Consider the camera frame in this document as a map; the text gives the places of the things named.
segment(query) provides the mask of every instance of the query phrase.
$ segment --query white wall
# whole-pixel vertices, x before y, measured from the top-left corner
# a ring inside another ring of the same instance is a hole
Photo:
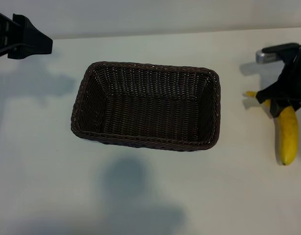
[[[0,0],[52,37],[301,26],[301,0]]]

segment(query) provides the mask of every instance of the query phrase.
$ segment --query banana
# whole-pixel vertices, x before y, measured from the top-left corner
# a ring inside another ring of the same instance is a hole
[[[249,97],[256,97],[256,92],[246,92]],[[271,105],[270,100],[264,104],[268,107]],[[279,124],[279,152],[280,158],[284,165],[289,165],[296,157],[299,143],[298,121],[295,110],[292,106],[286,107],[278,116]]]

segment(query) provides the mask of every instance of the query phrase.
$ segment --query silver metal part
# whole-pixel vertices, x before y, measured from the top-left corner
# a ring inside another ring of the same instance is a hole
[[[281,58],[276,53],[263,53],[261,50],[256,52],[256,62],[258,64],[268,64],[280,60]]]

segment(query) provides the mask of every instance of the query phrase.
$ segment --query woven pattern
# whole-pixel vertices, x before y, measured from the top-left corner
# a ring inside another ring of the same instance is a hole
[[[205,68],[94,63],[80,85],[71,129],[106,144],[209,149],[220,130],[218,75]]]

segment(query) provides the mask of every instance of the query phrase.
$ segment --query black clamp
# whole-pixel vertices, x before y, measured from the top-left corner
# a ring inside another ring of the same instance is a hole
[[[298,110],[301,107],[301,45],[289,43],[267,47],[262,52],[275,53],[285,65],[277,82],[259,91],[257,100],[259,103],[271,100],[270,113],[274,118],[290,105]]]
[[[13,20],[0,13],[0,56],[24,59],[35,54],[51,54],[52,40],[37,30],[29,19],[13,14]]]

